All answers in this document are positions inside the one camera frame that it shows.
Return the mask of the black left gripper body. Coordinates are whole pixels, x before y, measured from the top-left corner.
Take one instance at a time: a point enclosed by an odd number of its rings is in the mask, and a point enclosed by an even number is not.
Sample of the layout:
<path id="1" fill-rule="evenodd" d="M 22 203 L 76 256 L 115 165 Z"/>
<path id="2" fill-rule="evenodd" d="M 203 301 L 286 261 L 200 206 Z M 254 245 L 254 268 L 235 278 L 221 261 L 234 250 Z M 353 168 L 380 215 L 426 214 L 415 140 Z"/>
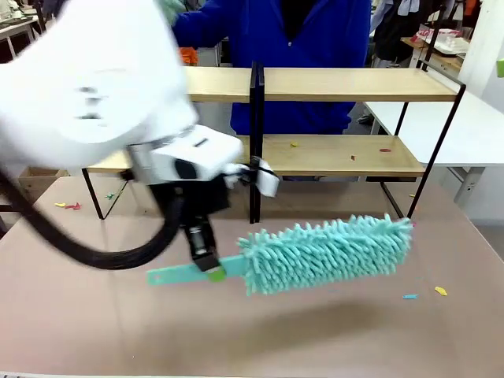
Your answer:
<path id="1" fill-rule="evenodd" d="M 150 192 L 162 215 L 174 215 L 194 261 L 216 261 L 217 245 L 209 215 L 230 206 L 222 176 L 211 181 L 176 181 L 152 185 Z"/>

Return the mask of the person's right hand pale glove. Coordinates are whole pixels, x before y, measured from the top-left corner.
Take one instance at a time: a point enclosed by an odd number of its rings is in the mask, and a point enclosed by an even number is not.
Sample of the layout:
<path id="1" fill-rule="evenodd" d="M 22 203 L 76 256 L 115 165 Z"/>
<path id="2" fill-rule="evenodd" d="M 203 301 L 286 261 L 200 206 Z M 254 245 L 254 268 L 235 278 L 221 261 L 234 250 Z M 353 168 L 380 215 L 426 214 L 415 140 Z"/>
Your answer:
<path id="1" fill-rule="evenodd" d="M 180 13 L 186 11 L 185 2 L 182 0 L 158 0 L 157 3 L 170 26 L 176 23 Z"/>

